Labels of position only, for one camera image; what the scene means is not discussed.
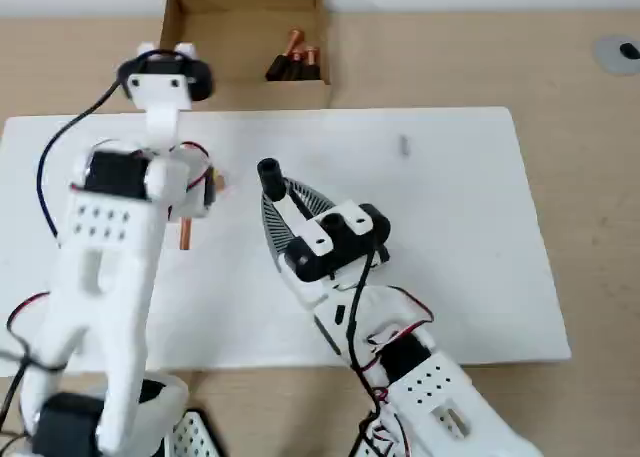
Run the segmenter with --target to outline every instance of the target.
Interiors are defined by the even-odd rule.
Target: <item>white foam board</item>
[[[0,318],[52,281],[57,247],[38,207],[35,170],[68,119],[10,119],[0,142]],[[143,119],[92,116],[54,147],[45,193],[55,219],[64,215],[75,158],[106,138],[144,143]],[[508,110],[188,113],[180,140],[208,148],[228,188],[194,222],[192,250],[177,249],[177,225],[167,230],[147,327],[149,368],[340,363],[267,249],[255,171],[264,157],[337,203],[370,202],[389,217],[392,261],[372,281],[406,287],[429,305],[430,330],[458,361],[570,357]],[[25,311],[17,330],[33,339],[45,307]],[[2,335],[0,347],[12,345]],[[103,368],[95,342],[70,368]],[[13,370],[0,362],[0,375]]]

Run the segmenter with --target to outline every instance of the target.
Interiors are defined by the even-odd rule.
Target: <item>white 3d-printed part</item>
[[[185,412],[174,427],[171,443],[173,453],[165,452],[167,457],[222,457],[197,412]]]

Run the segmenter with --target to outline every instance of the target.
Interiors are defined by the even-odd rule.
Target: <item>wooden table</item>
[[[0,118],[86,108],[160,25],[0,20]],[[591,54],[598,37],[639,39],[638,29],[640,12],[340,15],[331,25],[335,107],[511,109],[574,358],[468,371],[547,456],[640,455],[640,77],[607,75]],[[130,108],[117,98],[104,110]],[[236,456],[344,457],[367,408],[344,369],[186,379]]]

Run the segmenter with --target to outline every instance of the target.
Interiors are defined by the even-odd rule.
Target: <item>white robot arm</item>
[[[390,258],[389,221],[368,204],[334,205],[284,178],[273,159],[258,173],[278,270],[377,401],[351,455],[541,457],[437,347],[424,304],[398,287],[365,285],[369,270]]]
[[[206,151],[176,140],[180,111],[211,94],[211,74],[190,45],[145,45],[120,68],[119,81],[146,112],[146,133],[140,148],[109,143],[80,159],[48,313],[32,349],[42,364],[63,365],[90,332],[105,356],[108,386],[103,397],[61,393],[59,374],[29,368],[21,411],[35,455],[156,455],[187,400],[180,379],[145,374],[145,327],[168,220],[204,217],[213,201]],[[115,269],[105,277],[106,261]],[[162,455],[172,455],[166,447]]]

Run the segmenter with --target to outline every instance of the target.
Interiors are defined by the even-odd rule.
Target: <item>brown cardboard box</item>
[[[160,44],[192,42],[211,66],[215,94],[197,110],[318,109],[330,90],[326,22],[323,0],[167,0]],[[320,47],[324,81],[265,81],[293,27]]]

